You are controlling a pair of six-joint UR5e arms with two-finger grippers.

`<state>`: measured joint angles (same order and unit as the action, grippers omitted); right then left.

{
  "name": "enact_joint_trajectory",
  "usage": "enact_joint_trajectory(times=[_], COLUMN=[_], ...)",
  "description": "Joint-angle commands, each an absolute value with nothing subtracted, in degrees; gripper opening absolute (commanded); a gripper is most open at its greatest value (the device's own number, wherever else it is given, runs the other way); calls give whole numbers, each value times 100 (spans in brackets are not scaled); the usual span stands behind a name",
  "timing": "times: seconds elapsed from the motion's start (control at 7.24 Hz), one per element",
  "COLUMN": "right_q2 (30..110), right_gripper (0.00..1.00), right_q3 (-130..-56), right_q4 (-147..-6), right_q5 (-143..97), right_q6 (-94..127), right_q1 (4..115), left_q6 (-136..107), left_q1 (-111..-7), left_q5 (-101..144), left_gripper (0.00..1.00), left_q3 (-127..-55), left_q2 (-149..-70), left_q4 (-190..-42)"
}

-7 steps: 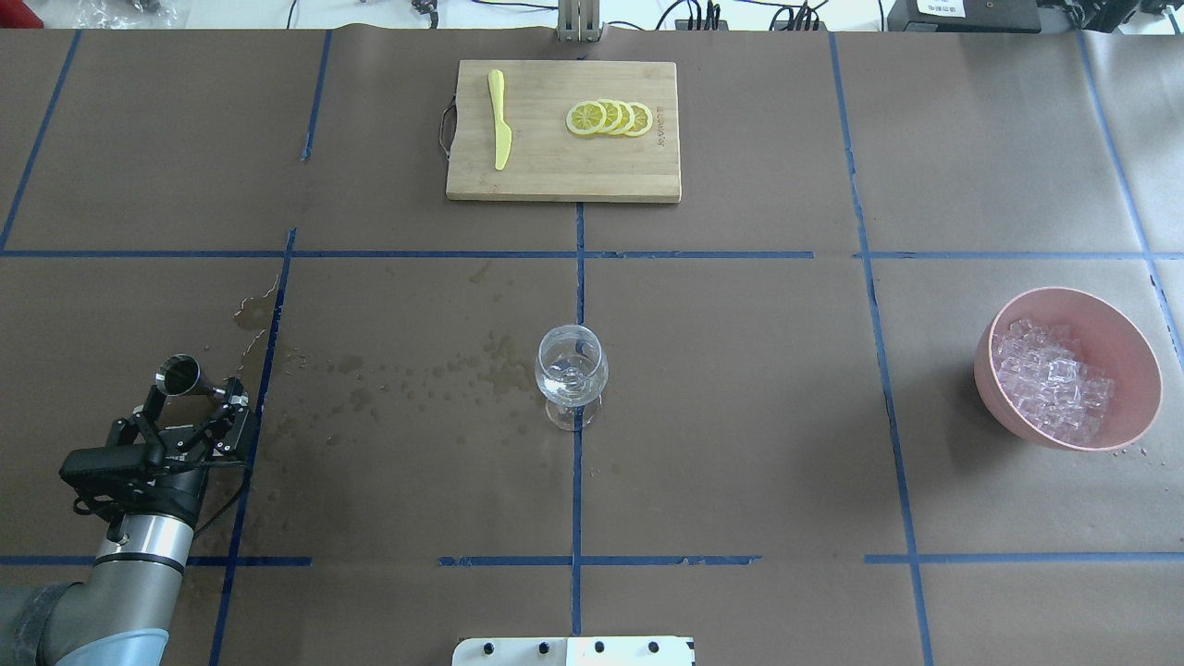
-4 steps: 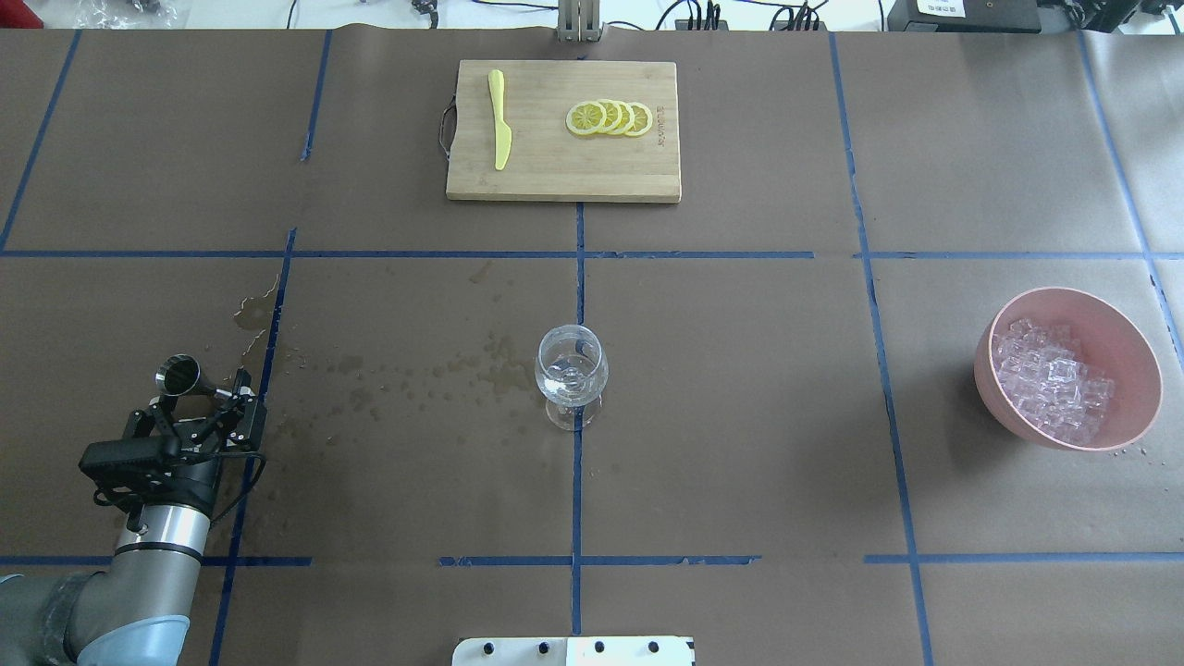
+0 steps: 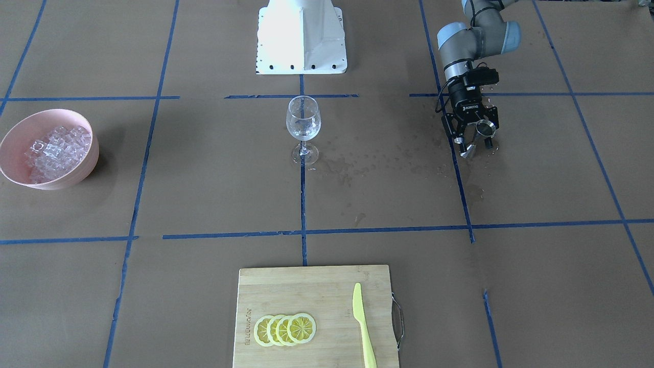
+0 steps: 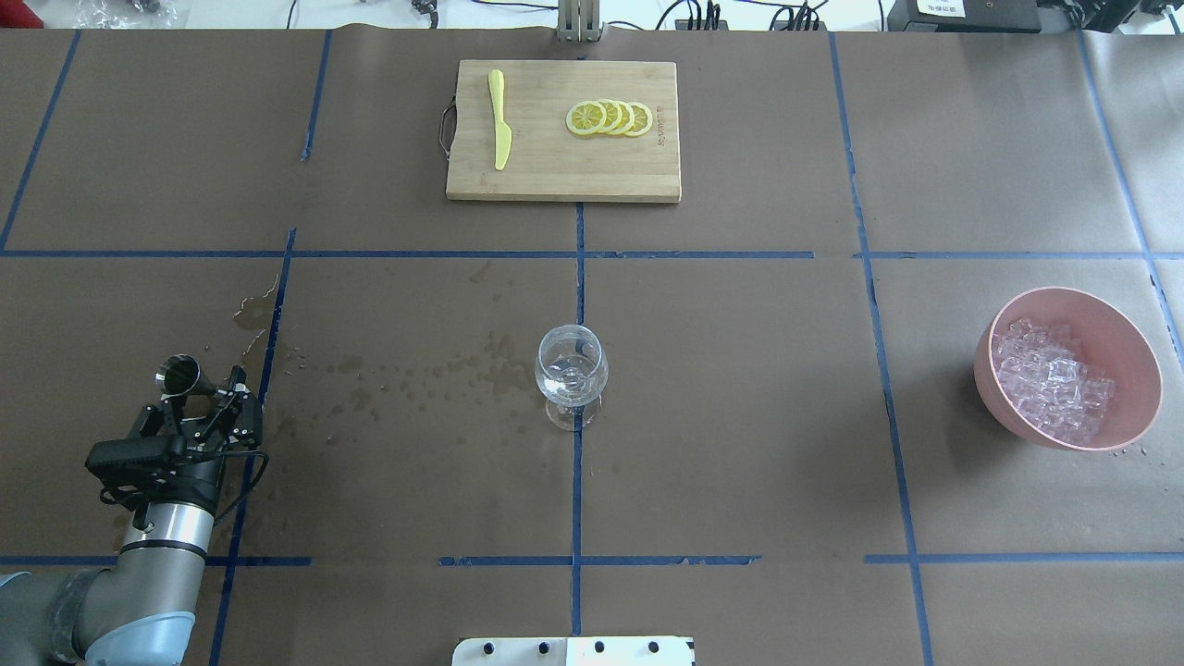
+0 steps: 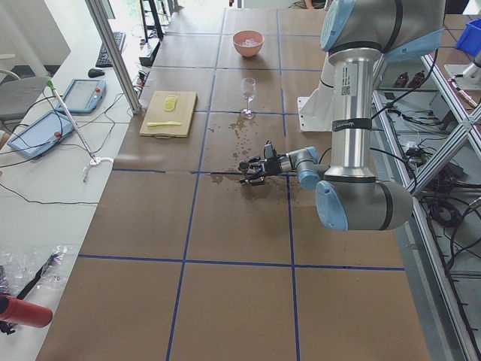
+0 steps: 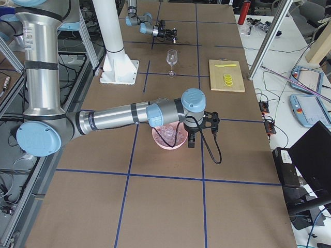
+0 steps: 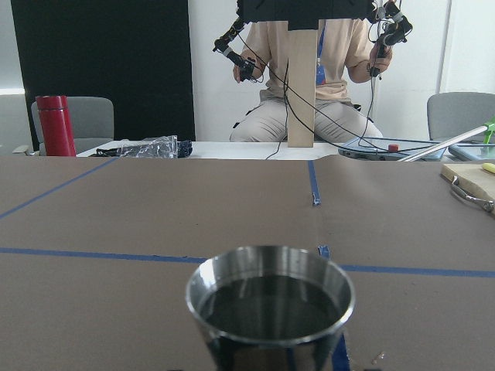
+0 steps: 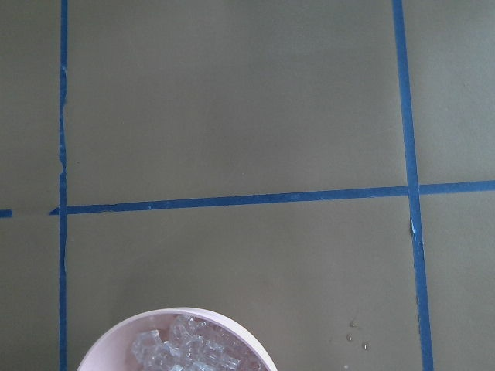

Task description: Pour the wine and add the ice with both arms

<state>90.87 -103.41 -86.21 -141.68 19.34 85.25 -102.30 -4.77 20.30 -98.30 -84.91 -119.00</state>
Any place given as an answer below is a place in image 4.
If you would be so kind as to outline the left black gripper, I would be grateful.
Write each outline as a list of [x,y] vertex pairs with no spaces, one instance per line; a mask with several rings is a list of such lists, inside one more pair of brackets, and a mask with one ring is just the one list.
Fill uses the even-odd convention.
[[[246,379],[244,366],[231,369],[225,388],[197,372],[189,393],[211,397],[213,408],[195,421],[192,438],[181,435],[181,397],[161,397],[140,411],[128,438],[144,438],[152,452],[152,459],[139,465],[139,489],[149,501],[218,510],[229,460],[264,457],[263,404]],[[194,438],[224,442],[215,450],[198,450]]]

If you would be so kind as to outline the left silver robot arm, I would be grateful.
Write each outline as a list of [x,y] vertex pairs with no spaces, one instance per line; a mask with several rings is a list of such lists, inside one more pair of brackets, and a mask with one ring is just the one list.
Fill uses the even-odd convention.
[[221,507],[226,465],[259,457],[263,404],[236,365],[213,384],[187,354],[154,376],[160,397],[123,438],[94,443],[99,499],[131,521],[111,566],[4,576],[5,665],[179,665],[189,648],[213,531],[255,489]]

